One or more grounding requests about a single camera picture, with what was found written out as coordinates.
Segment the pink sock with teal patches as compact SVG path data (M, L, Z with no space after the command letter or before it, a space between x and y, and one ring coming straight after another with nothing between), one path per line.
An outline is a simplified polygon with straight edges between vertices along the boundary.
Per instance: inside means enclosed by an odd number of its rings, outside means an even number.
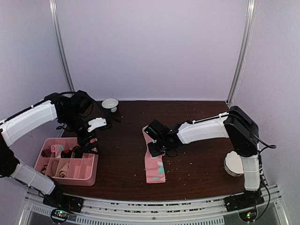
M142 128L143 137L146 143L146 153L144 156L145 175L146 183L165 183L165 169L163 164L163 155L153 157L150 153L148 144L152 143L153 140L144 132L146 127Z

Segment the brown beige argyle sock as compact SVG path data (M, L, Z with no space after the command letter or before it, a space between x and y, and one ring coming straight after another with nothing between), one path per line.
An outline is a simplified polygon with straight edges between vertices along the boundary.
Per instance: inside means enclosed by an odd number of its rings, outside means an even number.
M82 158L82 156L83 153L78 146L75 146L74 148L69 150L64 150L60 154L61 158Z

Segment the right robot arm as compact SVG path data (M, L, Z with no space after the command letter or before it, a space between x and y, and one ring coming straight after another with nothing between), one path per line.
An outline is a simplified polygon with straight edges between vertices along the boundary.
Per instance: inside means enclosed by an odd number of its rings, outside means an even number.
M232 106L227 112L214 117L175 124L168 128L158 120L153 120L143 132L150 137L148 149L153 157L176 150L179 146L197 141L228 138L241 158L244 170L244 189L240 203L250 207L258 200L260 188L261 153L263 149L276 149L259 137L258 125L238 106Z

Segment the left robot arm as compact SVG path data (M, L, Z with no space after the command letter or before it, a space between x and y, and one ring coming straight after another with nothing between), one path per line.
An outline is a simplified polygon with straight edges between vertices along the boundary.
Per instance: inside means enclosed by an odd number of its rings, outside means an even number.
M57 208L65 207L68 201L60 185L54 179L37 172L32 166L18 159L11 146L41 126L57 121L75 133L80 152L98 154L96 130L110 129L112 120L108 117L86 120L85 112L93 105L100 106L99 102L85 91L54 92L2 120L0 122L1 178L12 178L36 189L49 198Z

